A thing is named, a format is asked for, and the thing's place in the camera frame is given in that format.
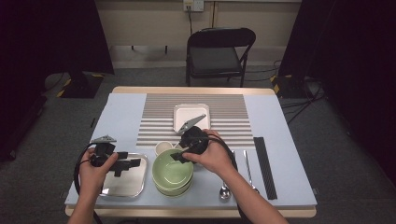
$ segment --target white plate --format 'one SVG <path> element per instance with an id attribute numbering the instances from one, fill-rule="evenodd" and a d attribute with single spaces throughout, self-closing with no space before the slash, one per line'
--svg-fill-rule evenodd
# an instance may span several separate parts
<path id="1" fill-rule="evenodd" d="M 196 117 L 206 114 L 206 117 L 201 119 L 195 124 L 200 129 L 210 129 L 210 115 L 209 106 L 207 105 L 176 105 L 174 108 L 174 130 L 178 130 L 183 126 L 183 124 Z"/>
<path id="2" fill-rule="evenodd" d="M 114 171 L 107 173 L 101 194 L 102 196 L 135 197 L 142 192 L 145 183 L 148 158 L 144 154 L 129 153 L 126 160 L 132 159 L 141 159 L 140 165 L 129 168 L 128 171 L 122 171 L 120 177 L 115 177 Z"/>

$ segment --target black chair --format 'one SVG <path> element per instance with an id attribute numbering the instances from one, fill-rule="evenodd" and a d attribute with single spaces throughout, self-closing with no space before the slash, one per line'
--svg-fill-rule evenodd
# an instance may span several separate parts
<path id="1" fill-rule="evenodd" d="M 187 43 L 186 82 L 190 78 L 241 77 L 244 86 L 248 51 L 256 35 L 248 28 L 208 28 L 192 34 Z M 244 48 L 239 57 L 235 48 Z"/>

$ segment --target table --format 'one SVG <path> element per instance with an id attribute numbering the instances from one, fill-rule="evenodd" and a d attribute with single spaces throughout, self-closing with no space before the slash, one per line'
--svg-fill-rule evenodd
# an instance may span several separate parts
<path id="1" fill-rule="evenodd" d="M 184 98 L 186 101 L 197 97 L 204 100 L 216 96 L 224 97 L 224 99 L 242 97 L 245 101 L 252 135 L 263 136 L 265 139 L 278 196 L 278 199 L 269 202 L 284 217 L 313 217 L 316 214 L 317 201 L 292 141 L 279 102 L 270 89 L 117 87 L 109 95 L 92 139 L 109 134 L 118 140 L 116 151 L 128 148 L 131 152 L 145 153 L 149 164 L 152 164 L 155 159 L 154 149 L 140 147 L 137 137 L 140 118 L 144 115 L 145 102 L 149 100 L 149 97 L 167 99 L 170 96 L 178 96 L 176 98 L 180 99 L 180 95 L 183 96 L 181 99 Z M 262 182 L 255 149 L 233 147 L 230 144 L 229 147 L 235 150 L 238 171 L 245 179 L 248 179 L 248 174 L 241 149 L 247 150 L 253 183 L 265 198 L 265 186 Z M 95 211 L 102 217 L 239 217 L 233 197 L 227 202 L 219 198 L 221 184 L 222 181 L 218 176 L 202 168 L 199 172 L 194 171 L 191 188 L 186 194 L 177 198 L 168 198 L 155 189 L 149 165 L 145 187 L 140 195 L 135 198 L 100 196 L 96 202 Z M 77 199 L 78 196 L 72 185 L 65 201 L 67 215 L 70 216 L 73 212 Z"/>

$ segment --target person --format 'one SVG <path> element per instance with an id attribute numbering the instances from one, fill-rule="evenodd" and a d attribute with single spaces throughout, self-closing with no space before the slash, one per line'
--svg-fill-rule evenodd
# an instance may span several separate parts
<path id="1" fill-rule="evenodd" d="M 220 138 L 214 130 L 203 130 L 210 137 Z M 93 148 L 87 150 L 81 161 L 87 160 Z M 202 164 L 208 171 L 218 175 L 229 187 L 240 208 L 252 223 L 288 223 L 288 221 L 260 194 L 258 194 L 234 168 L 226 149 L 216 141 L 209 141 L 206 151 L 201 154 L 183 153 L 189 161 Z M 93 167 L 89 162 L 80 165 L 80 194 L 70 224 L 92 223 L 92 213 L 96 198 L 100 193 L 106 173 L 117 160 L 117 153 L 109 157 L 101 167 Z"/>

